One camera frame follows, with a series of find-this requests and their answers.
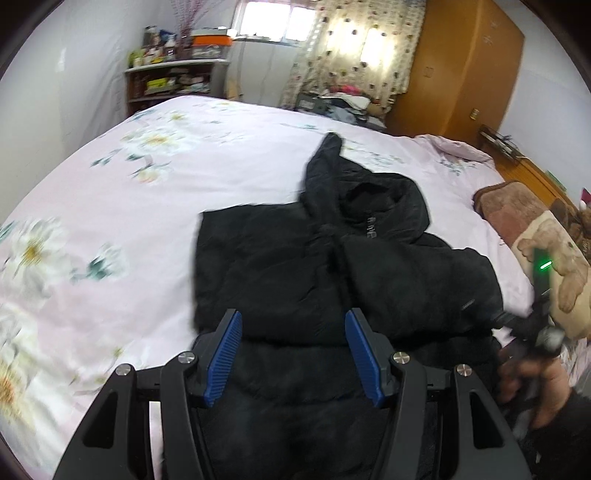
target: window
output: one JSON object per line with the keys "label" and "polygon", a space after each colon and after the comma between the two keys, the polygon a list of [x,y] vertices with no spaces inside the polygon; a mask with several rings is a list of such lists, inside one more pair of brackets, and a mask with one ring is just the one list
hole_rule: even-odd
{"label": "window", "polygon": [[271,41],[305,41],[314,15],[314,8],[308,8],[305,1],[243,2],[236,13],[236,27],[239,35],[265,37]]}

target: yellow flower center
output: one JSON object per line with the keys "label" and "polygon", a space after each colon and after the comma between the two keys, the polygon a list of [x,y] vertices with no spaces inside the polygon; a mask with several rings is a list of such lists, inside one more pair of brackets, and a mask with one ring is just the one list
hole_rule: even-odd
{"label": "yellow flower center", "polygon": [[151,138],[146,140],[148,145],[162,145],[168,141],[168,137],[165,135],[153,135]]}
{"label": "yellow flower center", "polygon": [[36,265],[43,257],[42,243],[39,240],[29,240],[27,248],[22,255],[22,263],[25,265]]}
{"label": "yellow flower center", "polygon": [[6,376],[0,378],[0,404],[10,407],[14,404],[14,397],[11,380]]}

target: beige curtain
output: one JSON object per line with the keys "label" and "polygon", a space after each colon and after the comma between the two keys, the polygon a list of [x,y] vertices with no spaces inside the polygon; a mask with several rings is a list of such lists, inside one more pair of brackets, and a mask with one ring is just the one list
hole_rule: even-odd
{"label": "beige curtain", "polygon": [[319,0],[308,40],[300,47],[281,106],[300,91],[353,85],[387,109],[405,93],[423,27],[426,0]]}

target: black sleeve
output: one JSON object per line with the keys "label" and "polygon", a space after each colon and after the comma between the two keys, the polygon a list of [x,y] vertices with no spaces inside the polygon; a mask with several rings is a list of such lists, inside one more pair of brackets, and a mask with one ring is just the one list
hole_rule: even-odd
{"label": "black sleeve", "polygon": [[591,478],[591,399],[573,392],[552,423],[532,436],[539,480]]}

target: floral bedspread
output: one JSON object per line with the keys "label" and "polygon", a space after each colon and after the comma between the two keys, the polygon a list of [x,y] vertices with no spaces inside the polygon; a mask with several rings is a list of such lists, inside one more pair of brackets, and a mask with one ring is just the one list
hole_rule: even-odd
{"label": "floral bedspread", "polygon": [[429,231],[488,256],[506,306],[525,311],[526,276],[472,210],[477,189],[502,181],[491,161],[302,113],[170,100],[74,153],[0,225],[0,432],[34,480],[51,478],[118,364],[162,365],[191,344],[200,212],[296,200],[329,131],[345,139],[345,157],[414,179]]}

